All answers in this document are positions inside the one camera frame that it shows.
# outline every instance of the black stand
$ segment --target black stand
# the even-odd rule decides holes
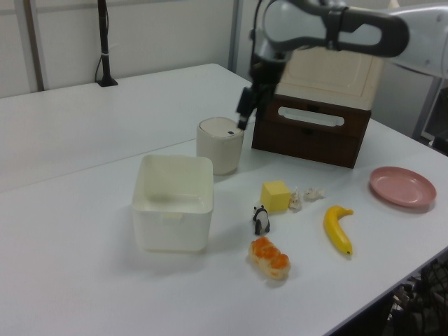
[[[98,0],[98,17],[99,17],[99,37],[101,39],[101,62],[103,63],[103,78],[98,80],[99,86],[105,88],[107,86],[118,85],[117,81],[111,76],[111,67],[109,64],[109,45],[107,42],[108,19],[106,16],[106,0]]]

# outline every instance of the white wall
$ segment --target white wall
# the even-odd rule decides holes
[[[96,0],[36,0],[46,89],[91,83],[101,55]],[[234,1],[107,0],[115,79],[193,65],[228,67]]]
[[[369,9],[387,8],[389,0],[346,0],[348,6]],[[430,4],[431,0],[398,0],[401,6]],[[253,26],[253,15],[258,0],[241,0],[239,4],[240,23],[237,30],[235,48],[236,65],[234,71],[241,77],[249,78],[251,42],[249,32]],[[417,126],[422,108],[432,83],[432,77],[411,73],[391,64],[386,64],[372,107],[372,118],[409,137]]]
[[[0,98],[36,91],[25,12],[16,3],[0,1]]]

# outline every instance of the pink plate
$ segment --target pink plate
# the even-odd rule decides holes
[[[385,200],[404,207],[429,205],[437,195],[434,185],[422,175],[399,167],[374,170],[370,185]]]

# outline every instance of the drawer handle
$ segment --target drawer handle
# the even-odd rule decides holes
[[[343,117],[338,117],[336,115],[328,115],[304,110],[297,110],[296,108],[290,107],[280,107],[279,115],[287,119],[303,121],[305,123],[312,123],[322,126],[342,126],[344,124]]]

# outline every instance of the yellow cube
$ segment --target yellow cube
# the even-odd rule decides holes
[[[264,182],[261,188],[261,204],[269,212],[288,210],[291,191],[283,181]]]

